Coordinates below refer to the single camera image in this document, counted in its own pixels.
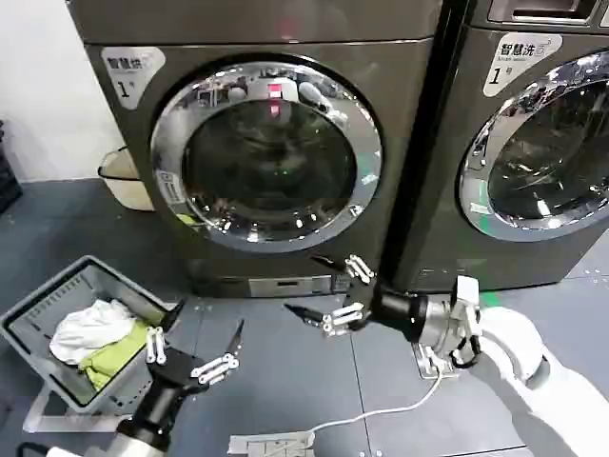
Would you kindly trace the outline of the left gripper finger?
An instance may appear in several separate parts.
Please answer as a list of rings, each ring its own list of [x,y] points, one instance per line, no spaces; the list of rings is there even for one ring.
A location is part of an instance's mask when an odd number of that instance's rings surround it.
[[[165,313],[156,326],[147,327],[146,333],[146,362],[164,366],[167,363],[166,331],[171,330],[185,306],[182,299]]]
[[[243,348],[244,326],[245,320],[242,319],[225,352],[215,359],[193,368],[190,378],[196,379],[199,384],[217,384],[236,370],[240,365],[239,355]]]

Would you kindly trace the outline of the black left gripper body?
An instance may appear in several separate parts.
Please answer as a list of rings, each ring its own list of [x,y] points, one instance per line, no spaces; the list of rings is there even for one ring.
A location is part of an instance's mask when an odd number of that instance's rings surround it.
[[[177,348],[166,350],[163,365],[147,364],[151,385],[143,400],[127,420],[131,429],[171,431],[185,399],[206,390],[191,371],[205,361]]]

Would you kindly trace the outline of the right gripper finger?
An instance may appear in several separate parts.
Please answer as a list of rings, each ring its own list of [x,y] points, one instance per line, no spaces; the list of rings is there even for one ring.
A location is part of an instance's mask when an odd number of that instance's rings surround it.
[[[370,285],[376,278],[375,272],[356,254],[348,254],[344,259],[333,259],[322,255],[312,255],[314,262],[339,273],[346,273],[351,278]]]
[[[351,325],[364,321],[364,305],[361,303],[337,308],[328,313],[290,304],[285,304],[285,308],[306,325],[318,328],[323,336],[344,335],[350,331]]]

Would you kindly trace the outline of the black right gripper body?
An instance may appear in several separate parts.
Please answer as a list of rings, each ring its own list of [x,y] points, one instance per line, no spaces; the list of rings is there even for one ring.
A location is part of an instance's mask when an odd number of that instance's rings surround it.
[[[349,323],[349,330],[376,323],[399,331],[407,341],[421,339],[428,309],[426,294],[395,290],[377,279],[369,284],[352,280],[344,305],[355,303],[363,305],[363,317]]]

